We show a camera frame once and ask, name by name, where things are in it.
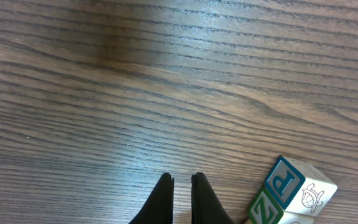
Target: wood grain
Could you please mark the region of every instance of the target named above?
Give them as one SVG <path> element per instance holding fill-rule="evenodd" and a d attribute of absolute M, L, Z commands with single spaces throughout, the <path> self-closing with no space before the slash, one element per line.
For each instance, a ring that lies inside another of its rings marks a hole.
<path fill-rule="evenodd" d="M 278 155 L 358 223 L 358 0 L 0 0 L 0 223 L 128 223 L 204 172 L 240 223 Z"/>

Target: turtle drawing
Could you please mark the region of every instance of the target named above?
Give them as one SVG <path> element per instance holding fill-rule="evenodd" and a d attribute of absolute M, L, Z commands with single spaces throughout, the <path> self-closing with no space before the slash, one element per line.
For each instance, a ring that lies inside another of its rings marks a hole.
<path fill-rule="evenodd" d="M 324 191 L 320 191 L 317 193 L 314 189 L 314 184 L 310 184 L 307 188 L 302 189 L 302 204 L 306 208 L 311 208 L 310 213 L 314 213 L 316 211 L 317 206 L 322 206 L 323 202 L 320 201 L 321 196 L 323 196 Z"/>

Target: alphabet block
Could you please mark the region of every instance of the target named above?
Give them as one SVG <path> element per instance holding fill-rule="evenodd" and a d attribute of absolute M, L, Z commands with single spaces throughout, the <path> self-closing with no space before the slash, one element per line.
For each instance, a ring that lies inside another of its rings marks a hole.
<path fill-rule="evenodd" d="M 265 186 L 286 212 L 317 216 L 337 185 L 307 162 L 280 156 Z"/>
<path fill-rule="evenodd" d="M 248 215 L 245 224 L 312 224 L 314 221 L 313 217 L 284 211 L 265 186 L 252 201 Z"/>

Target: blue and white block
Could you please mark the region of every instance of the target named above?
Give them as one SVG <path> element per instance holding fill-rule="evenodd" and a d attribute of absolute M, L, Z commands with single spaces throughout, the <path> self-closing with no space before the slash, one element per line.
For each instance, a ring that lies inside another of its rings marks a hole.
<path fill-rule="evenodd" d="M 317 216 L 337 185 L 307 162 L 280 156 L 265 179 L 265 186 L 286 212 Z"/>

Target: letter block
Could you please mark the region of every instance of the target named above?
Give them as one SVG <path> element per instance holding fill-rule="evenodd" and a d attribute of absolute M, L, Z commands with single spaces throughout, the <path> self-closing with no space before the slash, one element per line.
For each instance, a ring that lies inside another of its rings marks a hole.
<path fill-rule="evenodd" d="M 317 216 L 337 185 L 307 162 L 280 156 L 265 186 L 286 212 Z"/>
<path fill-rule="evenodd" d="M 312 224 L 313 217 L 284 211 L 265 186 L 248 208 L 249 219 L 244 224 Z"/>

